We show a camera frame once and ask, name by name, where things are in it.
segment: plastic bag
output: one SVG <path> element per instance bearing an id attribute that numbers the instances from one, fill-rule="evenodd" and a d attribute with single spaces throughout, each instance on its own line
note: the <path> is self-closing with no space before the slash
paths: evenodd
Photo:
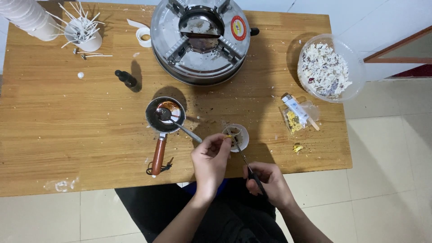
<path id="1" fill-rule="evenodd" d="M 312 120 L 318 121 L 320 112 L 318 107 L 314 106 L 312 101 L 307 100 L 301 103 L 300 106 L 309 115 L 309 117 L 312 118 Z M 286 126 L 291 134 L 311 125 L 308 120 L 296 116 L 290 108 L 283 111 L 283 117 L 285 118 Z"/>

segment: person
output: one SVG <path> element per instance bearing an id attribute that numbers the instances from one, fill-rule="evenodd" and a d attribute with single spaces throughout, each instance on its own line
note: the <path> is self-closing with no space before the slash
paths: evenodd
<path id="1" fill-rule="evenodd" d="M 287 242 L 276 223 L 275 208 L 281 213 L 295 243 L 331 243 L 304 214 L 276 164 L 252 162 L 268 200 L 257 183 L 243 178 L 221 185 L 231 139 L 224 134 L 206 137 L 192 152 L 197 190 L 194 195 L 176 184 L 116 189 L 133 221 L 147 242 Z"/>

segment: table surface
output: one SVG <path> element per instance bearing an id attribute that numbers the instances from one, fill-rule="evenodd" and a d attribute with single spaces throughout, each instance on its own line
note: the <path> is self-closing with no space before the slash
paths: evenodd
<path id="1" fill-rule="evenodd" d="M 54 3 L 41 5 L 67 18 Z M 65 7 L 73 11 L 67 2 Z M 251 38 L 244 66 L 223 84 L 194 87 L 169 76 L 126 22 L 149 26 L 155 6 L 83 7 L 92 16 L 101 12 L 98 20 L 105 25 L 97 52 L 113 57 L 84 61 L 72 54 L 74 45 L 61 49 L 63 36 L 43 42 L 9 25 L 0 96 L 0 196 L 194 180 L 190 152 L 196 144 L 182 131 L 168 135 L 164 164 L 172 160 L 172 168 L 156 178 L 146 174 L 159 134 L 147 127 L 144 111 L 158 96 L 179 100 L 187 110 L 185 126 L 202 138 L 227 124 L 244 125 L 250 135 L 244 153 L 251 162 L 276 163 L 283 173 L 352 167 L 343 105 L 313 98 L 296 72 L 307 40 L 331 33 L 328 15 L 245 11 L 260 34 Z M 131 92 L 116 69 L 142 78 L 143 90 Z M 281 115 L 285 105 L 279 97 L 285 92 L 319 107 L 320 131 L 307 127 L 290 134 Z M 305 147 L 299 154 L 292 151 L 295 143 Z M 241 176 L 243 165 L 232 153 L 226 177 Z"/>

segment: dropper bottle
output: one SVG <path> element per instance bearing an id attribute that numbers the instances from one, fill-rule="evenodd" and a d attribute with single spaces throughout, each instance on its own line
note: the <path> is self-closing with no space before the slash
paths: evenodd
<path id="1" fill-rule="evenodd" d="M 140 82 L 138 82 L 137 79 L 134 78 L 130 73 L 128 73 L 126 71 L 116 70 L 115 75 L 130 90 L 134 91 L 135 93 L 141 91 L 141 89 L 143 87 L 142 84 Z"/>

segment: scissors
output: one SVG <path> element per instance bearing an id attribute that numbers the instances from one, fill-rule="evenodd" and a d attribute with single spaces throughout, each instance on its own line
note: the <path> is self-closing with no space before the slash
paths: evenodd
<path id="1" fill-rule="evenodd" d="M 228 133 L 229 133 L 229 135 L 232 136 L 232 133 L 231 133 L 231 131 L 230 131 L 229 129 L 228 129 Z M 235 138 L 232 138 L 232 140 L 234 141 L 235 146 L 237 147 L 238 151 L 240 152 L 241 157 L 243 158 L 243 160 L 245 161 L 246 165 L 248 166 L 248 178 L 249 178 L 249 179 L 253 179 L 253 180 L 256 181 L 258 187 L 260 188 L 261 192 L 263 193 L 263 197 L 264 197 L 265 199 L 268 199 L 269 197 L 267 196 L 267 193 L 266 193 L 266 191 L 264 190 L 263 184 L 261 183 L 260 179 L 258 178 L 258 175 L 257 175 L 256 173 L 254 173 L 254 172 L 252 171 L 252 169 L 249 167 L 249 163 L 248 163 L 248 161 L 246 160 L 246 157 L 245 157 L 245 155 L 243 154 L 243 152 L 241 151 L 241 149 L 240 149 L 240 147 L 239 147 L 237 141 L 235 140 Z"/>

